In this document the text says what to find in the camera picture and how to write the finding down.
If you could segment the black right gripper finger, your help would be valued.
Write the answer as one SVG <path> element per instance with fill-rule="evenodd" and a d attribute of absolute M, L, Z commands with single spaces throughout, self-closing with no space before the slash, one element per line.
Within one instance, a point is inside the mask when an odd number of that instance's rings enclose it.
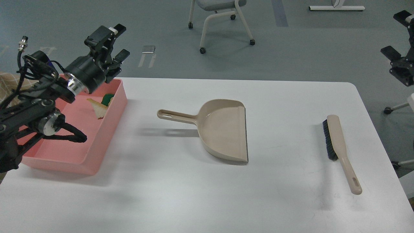
<path fill-rule="evenodd" d="M 393 15 L 393 19 L 407 28 L 408 31 L 413 32 L 414 29 L 414 15 L 406 10 L 402 10 Z"/>
<path fill-rule="evenodd" d="M 402 55 L 397 52 L 392 46 L 386 46 L 380 49 L 380 52 L 392 63 L 405 61 L 402 58 Z"/>

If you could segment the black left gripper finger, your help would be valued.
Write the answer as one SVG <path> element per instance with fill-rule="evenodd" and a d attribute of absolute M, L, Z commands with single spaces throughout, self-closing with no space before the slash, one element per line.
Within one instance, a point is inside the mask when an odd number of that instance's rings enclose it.
<path fill-rule="evenodd" d="M 125 31 L 126 27 L 121 24 L 112 28 L 100 26 L 84 40 L 84 44 L 89 47 L 89 55 L 110 55 L 115 40 Z"/>
<path fill-rule="evenodd" d="M 112 60 L 112 66 L 113 67 L 120 67 L 122 63 L 125 61 L 127 57 L 130 56 L 130 52 L 126 49 L 121 50 L 115 58 Z"/>

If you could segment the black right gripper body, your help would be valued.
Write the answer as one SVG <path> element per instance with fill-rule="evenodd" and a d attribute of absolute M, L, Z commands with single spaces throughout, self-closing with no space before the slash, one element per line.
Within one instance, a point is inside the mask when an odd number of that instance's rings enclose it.
<path fill-rule="evenodd" d="M 412 86 L 414 84 L 414 65 L 413 61 L 405 57 L 391 60 L 391 68 L 389 73 L 394 76 L 398 81 L 400 81 L 405 86 Z"/>

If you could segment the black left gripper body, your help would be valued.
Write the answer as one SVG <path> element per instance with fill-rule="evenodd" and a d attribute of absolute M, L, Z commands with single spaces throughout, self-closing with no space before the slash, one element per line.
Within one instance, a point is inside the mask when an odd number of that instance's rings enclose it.
<path fill-rule="evenodd" d="M 111 55 L 78 57 L 64 69 L 68 90 L 74 95 L 82 91 L 92 94 L 101 84 L 110 83 L 122 70 L 121 66 L 113 67 L 112 60 Z"/>

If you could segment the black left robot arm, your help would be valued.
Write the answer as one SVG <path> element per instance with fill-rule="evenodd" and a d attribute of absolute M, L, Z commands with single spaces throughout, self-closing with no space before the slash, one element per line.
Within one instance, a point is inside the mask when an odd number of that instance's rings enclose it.
<path fill-rule="evenodd" d="M 1 173 L 19 168 L 23 155 L 40 140 L 84 143 L 87 136 L 65 121 L 56 100 L 73 103 L 82 91 L 92 94 L 120 72 L 130 52 L 123 49 L 112 58 L 113 45 L 126 31 L 124 25 L 100 26 L 84 40 L 90 51 L 62 68 L 64 77 L 46 54 L 22 56 L 27 37 L 20 42 L 20 79 L 15 91 L 1 102 Z"/>

